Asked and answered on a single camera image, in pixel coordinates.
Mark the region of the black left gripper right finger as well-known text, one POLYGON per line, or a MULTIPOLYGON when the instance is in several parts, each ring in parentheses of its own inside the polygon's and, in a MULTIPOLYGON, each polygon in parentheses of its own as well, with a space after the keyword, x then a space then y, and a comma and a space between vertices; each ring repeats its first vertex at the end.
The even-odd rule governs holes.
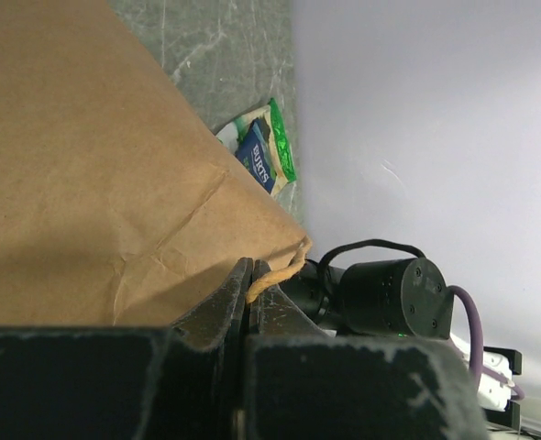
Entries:
POLYGON ((248 439, 485 439, 476 389, 449 339, 336 335, 282 291, 306 259, 248 290, 248 439))

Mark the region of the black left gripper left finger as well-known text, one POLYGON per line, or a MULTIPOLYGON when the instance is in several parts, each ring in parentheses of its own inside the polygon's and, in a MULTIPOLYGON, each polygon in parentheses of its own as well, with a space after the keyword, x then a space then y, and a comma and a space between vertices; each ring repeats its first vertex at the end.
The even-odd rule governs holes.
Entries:
POLYGON ((0 439, 228 439, 253 262, 164 326, 0 326, 0 439))

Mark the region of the brown paper bag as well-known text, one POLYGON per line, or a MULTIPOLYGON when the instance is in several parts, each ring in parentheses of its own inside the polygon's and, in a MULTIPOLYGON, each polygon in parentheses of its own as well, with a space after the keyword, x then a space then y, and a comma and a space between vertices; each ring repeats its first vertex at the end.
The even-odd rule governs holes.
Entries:
POLYGON ((0 325, 164 325, 304 231, 103 1, 0 1, 0 325))

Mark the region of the green Chuba chips bag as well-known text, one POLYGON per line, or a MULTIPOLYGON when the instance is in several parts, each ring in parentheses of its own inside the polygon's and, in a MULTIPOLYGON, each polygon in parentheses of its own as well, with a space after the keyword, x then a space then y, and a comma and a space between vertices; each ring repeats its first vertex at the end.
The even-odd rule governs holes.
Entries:
POLYGON ((274 98, 271 98, 265 105, 231 120, 217 131, 215 137, 235 157, 240 141, 247 134, 251 123, 257 118, 261 118, 263 121, 263 134, 267 140, 272 164, 276 171, 276 183, 270 196, 277 198, 286 185, 297 180, 297 175, 282 112, 274 98))

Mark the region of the blue Burts chips bag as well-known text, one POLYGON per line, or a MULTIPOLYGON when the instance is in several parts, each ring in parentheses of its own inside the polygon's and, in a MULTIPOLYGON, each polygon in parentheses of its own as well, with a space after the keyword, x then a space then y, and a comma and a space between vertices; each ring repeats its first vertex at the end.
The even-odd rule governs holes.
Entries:
POLYGON ((238 145, 235 157, 265 191, 272 194, 276 183, 276 171, 272 164, 267 140, 263 134, 261 118, 257 118, 251 123, 247 134, 238 145))

